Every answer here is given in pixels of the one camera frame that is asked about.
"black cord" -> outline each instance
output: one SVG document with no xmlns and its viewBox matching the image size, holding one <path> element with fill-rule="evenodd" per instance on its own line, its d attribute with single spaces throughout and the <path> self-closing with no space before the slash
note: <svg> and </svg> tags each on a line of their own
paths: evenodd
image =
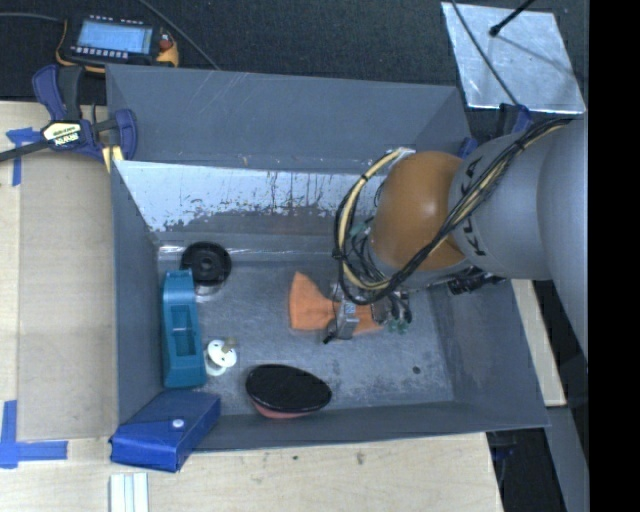
<svg viewBox="0 0 640 512">
<path fill-rule="evenodd" d="M 209 57 L 202 48 L 200 48 L 194 41 L 193 39 L 191 39 L 187 34 L 184 33 L 184 31 L 180 30 L 180 28 L 178 28 L 176 26 L 175 23 L 173 23 L 169 18 L 167 18 L 164 14 L 162 14 L 158 9 L 156 9 L 153 5 L 151 5 L 149 2 L 145 1 L 145 0 L 138 0 L 138 2 L 140 2 L 142 5 L 144 5 L 147 9 L 149 9 L 151 12 L 153 12 L 156 16 L 158 16 L 158 18 L 160 18 L 161 20 L 163 20 L 167 25 L 169 25 L 171 28 L 173 28 L 178 34 L 180 34 L 182 36 L 182 38 L 187 41 L 200 55 L 202 55 L 202 57 L 204 57 L 204 59 L 211 64 L 211 67 L 213 69 L 216 69 L 218 71 L 220 71 L 220 66 L 218 66 L 212 59 L 211 57 Z"/>
<path fill-rule="evenodd" d="M 451 0 L 451 5 L 453 5 L 453 8 L 455 9 L 456 14 L 458 15 L 458 18 L 460 19 L 460 23 L 462 23 L 462 26 L 464 27 L 469 38 L 471 39 L 471 42 L 476 47 L 476 50 L 478 50 L 478 52 L 480 53 L 480 56 L 482 57 L 482 60 L 484 60 L 485 64 L 489 68 L 489 71 L 491 71 L 493 76 L 496 78 L 496 80 L 500 84 L 500 87 L 502 87 L 504 92 L 507 93 L 507 96 L 509 96 L 509 99 L 513 102 L 514 105 L 520 105 L 521 103 L 516 99 L 513 93 L 509 90 L 509 88 L 507 87 L 507 84 L 505 84 L 504 80 L 500 78 L 500 75 L 498 74 L 496 69 L 493 67 L 493 65 L 489 61 L 489 57 L 487 57 L 487 55 L 484 53 L 482 48 L 480 48 L 480 44 L 478 43 L 473 33 L 471 32 L 471 29 L 469 28 L 469 25 L 467 25 L 466 20 L 463 18 L 462 13 L 460 12 L 460 9 L 458 9 L 458 3 L 456 2 L 456 0 Z"/>
<path fill-rule="evenodd" d="M 465 195 L 460 198 L 456 205 L 451 209 L 433 240 L 431 240 L 429 244 L 418 251 L 401 270 L 393 274 L 393 276 L 389 278 L 389 282 L 384 286 L 384 288 L 377 290 L 362 290 L 359 288 L 360 293 L 363 293 L 361 297 L 356 297 L 353 293 L 351 293 L 349 286 L 344 279 L 344 269 L 342 265 L 343 262 L 346 264 L 349 270 L 353 272 L 354 275 L 362 275 L 362 273 L 355 268 L 355 266 L 345 255 L 344 248 L 340 247 L 337 233 L 339 220 L 342 216 L 344 206 L 346 205 L 346 200 L 351 195 L 351 191 L 353 190 L 352 187 L 351 191 L 340 203 L 334 222 L 336 230 L 334 232 L 334 240 L 336 244 L 334 256 L 338 255 L 339 259 L 341 260 L 340 264 L 338 265 L 338 281 L 345 295 L 349 298 L 349 300 L 358 305 L 372 304 L 374 302 L 377 302 L 378 300 L 383 299 L 384 297 L 389 296 L 389 294 L 395 291 L 399 285 L 401 285 L 418 269 L 422 262 L 431 254 L 433 250 L 435 250 L 436 247 L 440 245 L 445 237 L 447 237 L 454 229 L 456 229 L 462 222 L 464 222 L 489 197 L 489 195 L 493 192 L 495 186 L 497 185 L 499 179 L 504 175 L 504 173 L 511 165 L 511 162 L 520 153 L 522 153 L 522 151 L 525 150 L 528 144 L 535 142 L 538 138 L 546 135 L 552 129 L 555 129 L 558 126 L 567 125 L 571 121 L 572 119 L 570 118 L 559 118 L 534 126 L 527 132 L 525 132 L 516 141 L 514 141 L 511 145 L 505 148 L 489 164 L 489 166 L 482 173 L 479 179 L 469 187 Z M 469 205 L 468 203 L 471 201 L 471 197 L 474 197 L 474 199 L 473 202 Z M 353 220 L 353 210 L 354 209 L 351 209 L 351 211 L 348 212 L 349 221 Z"/>
<path fill-rule="evenodd" d="M 64 20 L 44 14 L 32 14 L 30 12 L 0 12 L 2 18 L 32 18 L 35 20 L 53 21 L 54 23 L 64 23 Z"/>
</svg>

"blue tape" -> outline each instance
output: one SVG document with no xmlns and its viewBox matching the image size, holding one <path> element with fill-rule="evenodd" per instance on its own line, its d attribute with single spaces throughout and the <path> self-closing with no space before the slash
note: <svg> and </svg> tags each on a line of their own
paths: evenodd
<svg viewBox="0 0 640 512">
<path fill-rule="evenodd" d="M 17 130 L 9 130 L 7 137 L 13 144 L 19 148 L 25 143 L 38 142 L 41 139 L 40 132 L 32 128 L 19 128 Z M 20 157 L 13 160 L 13 178 L 11 186 L 16 187 L 22 182 L 22 159 Z"/>
<path fill-rule="evenodd" d="M 17 411 L 16 400 L 4 403 L 2 437 L 0 437 L 0 468 L 15 469 L 21 461 L 67 458 L 68 441 L 16 442 Z"/>
</svg>

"yellow cable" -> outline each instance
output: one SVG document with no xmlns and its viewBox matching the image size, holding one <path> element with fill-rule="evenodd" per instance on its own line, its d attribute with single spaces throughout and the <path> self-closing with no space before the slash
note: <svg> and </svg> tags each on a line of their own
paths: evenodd
<svg viewBox="0 0 640 512">
<path fill-rule="evenodd" d="M 362 176 L 360 176 L 360 179 L 356 182 L 355 186 L 353 187 L 353 190 L 351 191 L 351 194 L 347 198 L 344 209 L 342 211 L 342 216 L 340 217 L 340 223 L 338 225 L 339 226 L 338 227 L 338 247 L 340 247 L 340 249 L 342 249 L 344 244 L 346 231 L 347 231 L 347 220 L 349 218 L 351 209 L 353 208 L 353 205 L 355 203 L 356 197 L 358 197 L 362 188 L 366 185 L 367 181 L 369 181 L 369 179 L 373 175 L 375 175 L 386 164 L 388 164 L 389 162 L 391 162 L 392 160 L 400 156 L 402 152 L 403 150 L 396 149 L 395 151 L 392 151 L 388 155 L 384 156 L 383 158 L 378 160 L 371 168 L 369 168 L 368 171 L 366 171 Z M 357 276 L 355 276 L 353 272 L 351 272 L 351 269 L 344 261 L 342 262 L 342 268 L 345 275 L 349 279 L 349 281 L 351 281 L 356 286 L 363 288 L 365 290 L 379 290 L 381 288 L 384 288 L 389 283 L 389 279 L 385 279 L 383 281 L 379 281 L 373 284 L 365 283 L 361 281 Z"/>
</svg>

